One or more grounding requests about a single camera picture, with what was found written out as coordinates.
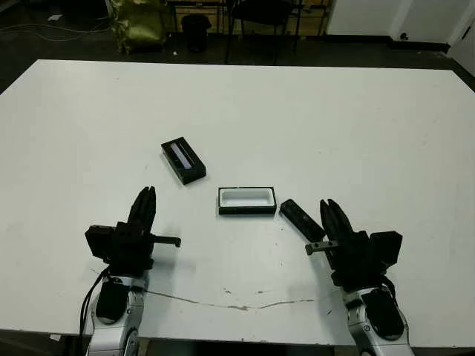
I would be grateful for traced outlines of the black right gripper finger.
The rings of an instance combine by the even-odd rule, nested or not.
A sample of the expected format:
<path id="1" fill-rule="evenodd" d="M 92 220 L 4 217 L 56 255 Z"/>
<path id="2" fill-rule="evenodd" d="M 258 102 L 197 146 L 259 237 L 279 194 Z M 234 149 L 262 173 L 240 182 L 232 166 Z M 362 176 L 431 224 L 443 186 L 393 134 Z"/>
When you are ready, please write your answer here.
<path id="1" fill-rule="evenodd" d="M 330 239 L 331 240 L 354 240 L 356 233 L 350 224 L 347 215 L 341 206 L 334 200 L 329 199 L 330 207 Z"/>
<path id="2" fill-rule="evenodd" d="M 329 199 L 320 201 L 320 213 L 321 213 L 322 227 L 325 230 L 325 233 L 326 233 L 328 239 L 331 240 L 330 239 L 330 230 L 329 230 L 329 222 L 330 222 Z"/>

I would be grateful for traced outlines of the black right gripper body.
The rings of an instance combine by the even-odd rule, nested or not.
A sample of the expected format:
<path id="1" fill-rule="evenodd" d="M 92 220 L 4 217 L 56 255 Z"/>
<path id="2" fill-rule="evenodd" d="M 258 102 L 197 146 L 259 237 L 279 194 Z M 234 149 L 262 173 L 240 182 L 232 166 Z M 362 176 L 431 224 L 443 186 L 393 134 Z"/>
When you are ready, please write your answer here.
<path id="1" fill-rule="evenodd" d="M 324 252 L 333 284 L 345 292 L 389 286 L 386 270 L 390 267 L 390 233 L 356 232 L 354 240 L 328 240 L 305 245 L 310 256 Z"/>

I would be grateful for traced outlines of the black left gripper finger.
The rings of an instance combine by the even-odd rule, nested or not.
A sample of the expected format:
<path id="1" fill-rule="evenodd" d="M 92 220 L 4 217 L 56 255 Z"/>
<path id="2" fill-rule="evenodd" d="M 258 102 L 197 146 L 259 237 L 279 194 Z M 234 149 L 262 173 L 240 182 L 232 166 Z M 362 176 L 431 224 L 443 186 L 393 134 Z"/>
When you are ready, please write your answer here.
<path id="1" fill-rule="evenodd" d="M 148 200 L 147 200 L 147 232 L 151 232 L 151 228 L 154 222 L 156 214 L 156 191 L 154 186 L 150 186 L 148 190 Z"/>
<path id="2" fill-rule="evenodd" d="M 131 206 L 128 215 L 128 223 L 146 223 L 148 222 L 148 212 L 150 203 L 150 188 L 144 187 L 139 192 L 137 198 Z"/>

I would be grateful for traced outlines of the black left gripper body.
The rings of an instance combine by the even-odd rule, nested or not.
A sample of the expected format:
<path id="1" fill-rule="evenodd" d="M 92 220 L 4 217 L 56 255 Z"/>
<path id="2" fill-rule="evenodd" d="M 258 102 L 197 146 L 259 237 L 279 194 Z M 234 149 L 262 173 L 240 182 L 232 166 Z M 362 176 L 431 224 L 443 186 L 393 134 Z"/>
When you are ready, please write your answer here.
<path id="1" fill-rule="evenodd" d="M 107 264 L 112 275 L 141 277 L 152 268 L 151 254 L 155 244 L 179 248 L 179 237 L 157 236 L 146 231 L 138 222 L 118 222 L 107 252 Z"/>

